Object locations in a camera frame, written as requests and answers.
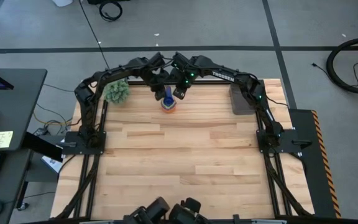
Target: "sticky note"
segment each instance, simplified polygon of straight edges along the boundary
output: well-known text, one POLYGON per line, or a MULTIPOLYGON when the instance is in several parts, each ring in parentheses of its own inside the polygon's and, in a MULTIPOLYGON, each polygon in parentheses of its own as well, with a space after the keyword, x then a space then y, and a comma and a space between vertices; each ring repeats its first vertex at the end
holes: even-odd
POLYGON ((0 131, 0 148, 9 147, 13 131, 0 131))

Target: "caution tape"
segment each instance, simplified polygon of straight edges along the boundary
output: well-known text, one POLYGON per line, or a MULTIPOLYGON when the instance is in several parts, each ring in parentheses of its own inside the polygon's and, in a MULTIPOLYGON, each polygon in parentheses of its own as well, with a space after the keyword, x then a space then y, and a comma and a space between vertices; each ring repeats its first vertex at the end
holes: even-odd
POLYGON ((320 149, 321 149, 321 155, 323 156, 324 168, 326 170, 326 176, 327 176, 327 180, 328 180, 329 191, 331 193, 331 198, 333 200, 335 215, 336 215, 336 218, 340 218, 341 213, 339 211, 339 204, 338 204, 338 200, 337 200, 336 193, 335 193, 333 176, 331 173, 331 169, 329 168, 327 151, 326 151, 326 148, 324 147, 323 134, 321 134, 320 123, 318 121, 317 112, 314 110, 312 110, 311 112, 313 113, 314 124, 316 125, 317 138, 318 138, 320 149))

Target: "wooden tabletop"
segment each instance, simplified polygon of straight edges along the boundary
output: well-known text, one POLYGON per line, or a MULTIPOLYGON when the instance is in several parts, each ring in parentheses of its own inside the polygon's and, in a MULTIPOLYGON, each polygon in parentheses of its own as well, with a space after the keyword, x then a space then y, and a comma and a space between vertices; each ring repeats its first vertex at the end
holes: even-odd
MULTIPOLYGON (((279 79, 265 79, 265 86, 271 99, 285 103, 279 79)), ((100 160, 92 219, 122 220, 158 196, 171 207, 193 197, 202 204, 201 214, 210 219, 233 214, 273 218, 255 115, 232 113, 229 85, 193 85, 177 103, 176 111, 166 114, 149 87, 132 86, 123 105, 109 104, 106 150, 100 160)), ((291 128, 287 107, 269 104, 275 119, 291 128)), ((79 118, 77 104, 73 120, 79 118)), ((281 158, 288 188, 313 213, 302 163, 288 154, 281 158)), ((76 156, 60 174, 51 217, 76 192, 82 161, 83 156, 76 156)), ((82 214, 88 194, 84 198, 82 214)))

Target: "green brush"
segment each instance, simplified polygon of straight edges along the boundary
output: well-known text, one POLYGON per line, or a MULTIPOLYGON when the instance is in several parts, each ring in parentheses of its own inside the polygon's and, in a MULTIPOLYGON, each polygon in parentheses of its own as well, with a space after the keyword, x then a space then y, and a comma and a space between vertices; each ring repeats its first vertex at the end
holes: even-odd
POLYGON ((130 93, 129 85, 125 79, 109 83, 103 90, 104 99, 115 105, 123 103, 130 93))

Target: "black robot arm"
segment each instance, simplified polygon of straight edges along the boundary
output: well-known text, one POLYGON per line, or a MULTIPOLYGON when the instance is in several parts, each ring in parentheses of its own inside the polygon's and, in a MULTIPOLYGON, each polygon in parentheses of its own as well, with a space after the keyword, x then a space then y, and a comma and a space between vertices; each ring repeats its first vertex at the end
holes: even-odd
POLYGON ((165 62, 160 53, 155 54, 150 60, 147 58, 134 58, 126 65, 120 65, 104 72, 96 72, 75 88, 74 93, 81 108, 81 126, 78 134, 87 147, 95 147, 99 144, 99 135, 94 126, 96 107, 104 87, 108 83, 129 76, 141 77, 151 87, 152 92, 155 93, 156 100, 159 100, 164 97, 165 89, 161 79, 152 71, 158 70, 164 65, 165 62), (95 92, 90 88, 93 82, 97 82, 95 92))
POLYGON ((270 147, 280 145, 279 140, 281 133, 284 132, 283 127, 274 120, 269 108, 265 85, 258 81, 255 75, 217 65, 211 59, 202 55, 187 59, 178 52, 173 56, 172 66, 171 74, 179 80, 173 95, 179 99, 185 97, 187 89, 198 76, 212 75, 239 85, 242 96, 248 104, 255 108, 265 125, 267 144, 270 147))

